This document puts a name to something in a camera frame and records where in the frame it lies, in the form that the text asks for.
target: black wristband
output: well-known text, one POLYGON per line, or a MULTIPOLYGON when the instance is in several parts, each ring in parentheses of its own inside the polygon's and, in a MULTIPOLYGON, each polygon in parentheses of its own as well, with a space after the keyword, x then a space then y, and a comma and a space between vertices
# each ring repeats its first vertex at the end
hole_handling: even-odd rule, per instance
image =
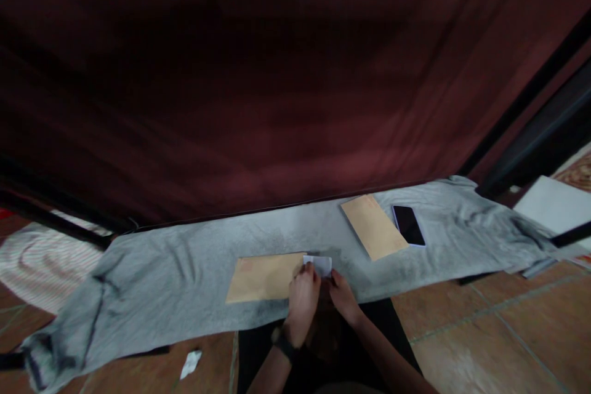
POLYGON ((278 347, 279 350, 285 355, 285 357, 287 357, 287 359, 293 366, 299 350, 295 349, 294 346, 291 343, 289 343, 289 340, 287 339, 287 337, 285 337, 283 330, 280 328, 276 328, 273 331, 273 335, 271 336, 271 341, 273 342, 273 345, 278 347))

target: terracotta tile floor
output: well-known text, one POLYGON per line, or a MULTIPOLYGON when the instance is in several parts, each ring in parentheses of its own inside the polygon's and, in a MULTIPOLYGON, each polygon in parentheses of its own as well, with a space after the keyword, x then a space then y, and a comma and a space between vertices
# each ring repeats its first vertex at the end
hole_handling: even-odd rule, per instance
MULTIPOLYGON (((591 392, 591 273, 561 263, 526 281, 499 273, 469 286, 446 282, 393 297, 426 378, 442 393, 591 392)), ((0 352, 51 316, 0 286, 0 352)), ((66 394, 235 392, 234 333, 187 340, 170 354, 111 362, 66 394), (179 381, 187 352, 203 350, 179 381)), ((0 373, 2 392, 31 392, 22 372, 0 373)))

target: brown envelope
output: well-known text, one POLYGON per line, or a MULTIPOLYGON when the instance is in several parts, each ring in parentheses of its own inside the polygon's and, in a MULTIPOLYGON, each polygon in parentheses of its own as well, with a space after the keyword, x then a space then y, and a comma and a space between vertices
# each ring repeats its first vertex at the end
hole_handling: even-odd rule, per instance
POLYGON ((364 195, 345 202, 341 208, 371 260, 381 259, 408 247, 402 234, 372 195, 364 195))
POLYGON ((296 252, 238 259, 226 303, 287 299, 289 283, 302 268, 305 254, 296 252))

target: phone screen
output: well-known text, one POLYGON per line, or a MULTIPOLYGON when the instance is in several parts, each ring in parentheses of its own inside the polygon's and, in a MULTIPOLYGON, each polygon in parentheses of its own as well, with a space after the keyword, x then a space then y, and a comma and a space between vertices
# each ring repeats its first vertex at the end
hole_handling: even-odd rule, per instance
POLYGON ((414 216, 414 211, 408 206, 393 206, 394 220, 398 231, 409 244, 425 246, 423 234, 420 232, 419 223, 414 216))

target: hand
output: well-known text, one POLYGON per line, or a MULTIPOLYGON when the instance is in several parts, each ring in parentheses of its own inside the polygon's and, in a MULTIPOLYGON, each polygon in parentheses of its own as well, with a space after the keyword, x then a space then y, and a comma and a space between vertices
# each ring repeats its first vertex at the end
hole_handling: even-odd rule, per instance
POLYGON ((306 263, 289 284, 289 313, 283 324, 287 340, 294 348, 304 344, 318 307, 320 277, 314 265, 306 263))
POLYGON ((335 269, 332 270, 332 281, 329 282, 329 288, 334 307, 349 325, 354 326, 364 314, 357 304, 347 280, 335 269))

